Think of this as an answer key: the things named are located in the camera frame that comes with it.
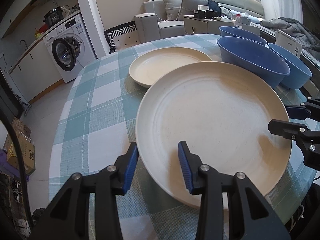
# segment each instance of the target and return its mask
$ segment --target white plate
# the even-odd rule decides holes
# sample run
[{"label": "white plate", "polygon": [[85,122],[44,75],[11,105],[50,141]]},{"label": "white plate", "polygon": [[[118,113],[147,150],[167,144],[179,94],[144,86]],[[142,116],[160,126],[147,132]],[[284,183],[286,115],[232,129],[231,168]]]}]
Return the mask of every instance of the white plate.
[{"label": "white plate", "polygon": [[129,75],[139,85],[149,88],[164,74],[199,61],[211,61],[211,59],[196,49],[180,47],[155,49],[136,58],[130,65]]},{"label": "white plate", "polygon": [[138,109],[136,140],[149,174],[168,194],[193,207],[178,142],[219,172],[244,172],[263,195],[288,164],[291,140],[272,135],[272,119],[289,121],[278,95],[261,78],[235,65],[199,62],[160,78]]}]

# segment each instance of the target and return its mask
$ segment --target black and white patterned pillow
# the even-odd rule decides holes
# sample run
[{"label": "black and white patterned pillow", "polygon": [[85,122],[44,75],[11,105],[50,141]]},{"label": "black and white patterned pillow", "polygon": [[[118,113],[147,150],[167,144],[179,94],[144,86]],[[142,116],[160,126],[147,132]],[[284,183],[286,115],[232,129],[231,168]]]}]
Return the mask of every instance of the black and white patterned pillow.
[{"label": "black and white patterned pillow", "polygon": [[110,28],[104,31],[104,35],[110,46],[109,54],[140,44],[135,21]]}]

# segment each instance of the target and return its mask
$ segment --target dining table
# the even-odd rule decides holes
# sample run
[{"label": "dining table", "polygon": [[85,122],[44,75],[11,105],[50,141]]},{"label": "dining table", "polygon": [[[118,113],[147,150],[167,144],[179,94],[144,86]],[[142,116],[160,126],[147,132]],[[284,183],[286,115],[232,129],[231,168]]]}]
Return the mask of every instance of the dining table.
[{"label": "dining table", "polygon": [[[75,172],[95,174],[135,141],[135,122],[140,102],[147,89],[129,76],[130,64],[139,56],[165,47],[192,48],[222,61],[213,34],[172,37],[139,44],[99,58],[84,67],[75,79],[63,107],[52,146],[49,170],[49,200]],[[307,101],[299,90],[282,86],[275,92],[284,104]],[[293,120],[319,130],[312,119]],[[292,142],[285,172],[265,196],[285,224],[306,196],[316,171],[303,164],[301,150]],[[125,196],[116,196],[124,239],[195,239],[199,210],[169,196],[148,174],[139,158],[132,185]],[[228,239],[225,221],[224,239]],[[89,237],[95,239],[94,194],[89,203]]]}]

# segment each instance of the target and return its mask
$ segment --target metal screw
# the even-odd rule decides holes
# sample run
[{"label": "metal screw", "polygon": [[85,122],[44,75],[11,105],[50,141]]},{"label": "metal screw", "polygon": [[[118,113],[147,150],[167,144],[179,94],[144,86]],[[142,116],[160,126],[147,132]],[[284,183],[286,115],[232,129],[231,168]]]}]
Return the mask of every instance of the metal screw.
[{"label": "metal screw", "polygon": [[238,179],[244,179],[245,178],[245,174],[243,172],[238,172],[237,173],[237,177],[238,177]]},{"label": "metal screw", "polygon": [[201,171],[208,171],[210,169],[210,166],[207,164],[202,164],[200,166]]},{"label": "metal screw", "polygon": [[113,171],[115,171],[116,169],[117,169],[117,167],[114,166],[114,165],[109,165],[109,166],[107,167],[107,170],[110,171],[110,172],[113,172]]},{"label": "metal screw", "polygon": [[79,172],[76,172],[74,174],[72,174],[71,176],[72,179],[77,180],[81,178],[81,174]]}]

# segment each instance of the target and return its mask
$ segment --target nightstand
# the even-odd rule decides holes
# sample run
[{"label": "nightstand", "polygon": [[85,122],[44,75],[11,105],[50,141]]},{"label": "nightstand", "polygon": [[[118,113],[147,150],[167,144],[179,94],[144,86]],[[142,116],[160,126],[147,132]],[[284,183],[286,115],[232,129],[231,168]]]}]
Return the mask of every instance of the nightstand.
[{"label": "nightstand", "polygon": [[[188,34],[201,34],[201,33],[210,33],[220,35],[220,26],[231,26],[234,27],[234,23],[230,19],[221,18],[220,21],[208,20],[208,19],[198,19],[194,18],[193,15],[185,15],[183,17],[184,21],[184,30],[186,35]],[[246,31],[252,32],[260,36],[260,28],[243,25],[242,28]]]}]

